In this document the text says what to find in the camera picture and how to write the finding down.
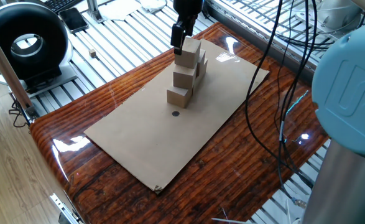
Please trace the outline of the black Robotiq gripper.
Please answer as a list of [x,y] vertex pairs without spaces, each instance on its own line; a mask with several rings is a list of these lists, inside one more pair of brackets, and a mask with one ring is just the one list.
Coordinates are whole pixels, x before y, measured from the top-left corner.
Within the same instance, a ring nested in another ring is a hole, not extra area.
[[172,26],[170,44],[174,47],[174,54],[181,55],[186,36],[193,35],[197,16],[203,8],[204,0],[174,0],[173,8],[178,14],[177,22]]

